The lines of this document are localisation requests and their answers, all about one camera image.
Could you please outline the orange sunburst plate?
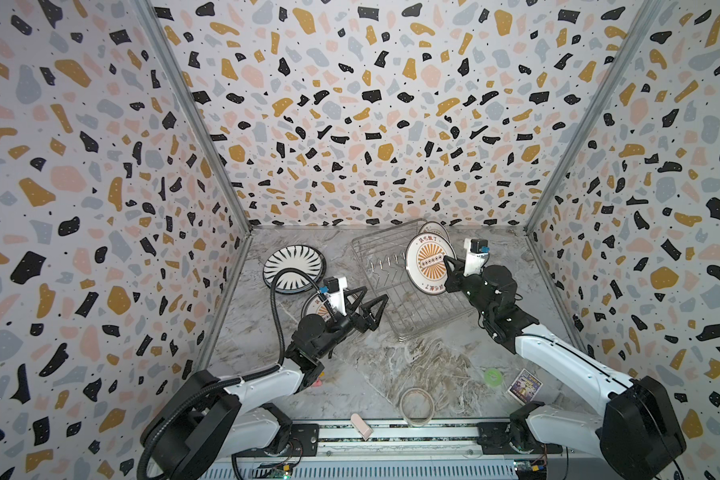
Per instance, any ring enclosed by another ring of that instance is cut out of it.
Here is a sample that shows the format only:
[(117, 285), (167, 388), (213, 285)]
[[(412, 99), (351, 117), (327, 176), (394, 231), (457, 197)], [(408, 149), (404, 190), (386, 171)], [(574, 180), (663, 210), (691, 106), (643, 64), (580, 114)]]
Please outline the orange sunburst plate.
[(301, 317), (318, 315), (324, 321), (332, 319), (334, 313), (328, 293), (314, 293), (304, 303), (301, 309)]
[(420, 233), (409, 242), (405, 251), (405, 266), (407, 275), (417, 290), (427, 295), (445, 292), (446, 256), (453, 257), (454, 249), (438, 234)]
[(446, 228), (437, 221), (427, 221), (419, 229), (420, 234), (436, 234), (446, 241), (450, 241), (450, 236)]

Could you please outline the white striped plate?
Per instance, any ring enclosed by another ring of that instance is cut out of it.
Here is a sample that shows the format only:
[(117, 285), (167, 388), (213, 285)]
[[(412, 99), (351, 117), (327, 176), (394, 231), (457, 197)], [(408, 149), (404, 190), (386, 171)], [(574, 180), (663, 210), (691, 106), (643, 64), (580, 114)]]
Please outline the white striped plate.
[[(267, 287), (272, 286), (275, 277), (283, 270), (296, 269), (318, 283), (326, 272), (323, 254), (304, 244), (288, 245), (273, 252), (264, 262), (262, 277)], [(276, 291), (284, 295), (299, 294), (311, 289), (311, 283), (302, 275), (289, 272), (278, 279)]]

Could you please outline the orange sunburst plate front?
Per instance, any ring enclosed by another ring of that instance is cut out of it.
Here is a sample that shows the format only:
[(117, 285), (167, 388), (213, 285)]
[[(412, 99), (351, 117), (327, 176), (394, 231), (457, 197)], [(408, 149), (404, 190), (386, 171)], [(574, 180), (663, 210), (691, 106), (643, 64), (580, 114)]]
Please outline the orange sunburst plate front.
[(301, 317), (318, 315), (324, 321), (332, 319), (334, 313), (328, 293), (314, 293), (304, 303), (301, 309)]

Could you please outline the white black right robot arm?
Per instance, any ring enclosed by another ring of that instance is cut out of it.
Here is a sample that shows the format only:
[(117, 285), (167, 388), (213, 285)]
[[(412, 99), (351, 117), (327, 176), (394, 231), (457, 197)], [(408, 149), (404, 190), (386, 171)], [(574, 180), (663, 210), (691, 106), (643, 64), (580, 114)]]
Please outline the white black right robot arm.
[(516, 304), (517, 284), (506, 267), (486, 265), (468, 273), (464, 261), (450, 256), (444, 265), (446, 291), (465, 295), (497, 344), (553, 375), (592, 409), (528, 402), (509, 417), (507, 435), (514, 449), (560, 445), (604, 460), (623, 479), (653, 479), (676, 465), (687, 443), (658, 380), (634, 379), (554, 335)]

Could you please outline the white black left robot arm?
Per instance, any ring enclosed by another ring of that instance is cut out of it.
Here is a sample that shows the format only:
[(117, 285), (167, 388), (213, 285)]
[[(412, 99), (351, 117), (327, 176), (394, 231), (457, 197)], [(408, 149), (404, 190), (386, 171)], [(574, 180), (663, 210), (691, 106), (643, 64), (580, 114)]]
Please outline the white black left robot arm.
[(324, 370), (323, 358), (352, 332), (378, 329), (389, 298), (366, 301), (366, 293), (364, 287), (339, 292), (343, 307), (329, 320), (302, 317), (270, 367), (224, 378), (207, 370), (192, 374), (141, 434), (137, 478), (148, 478), (155, 464), (162, 479), (198, 479), (218, 457), (281, 451), (292, 422), (274, 400), (312, 386)]

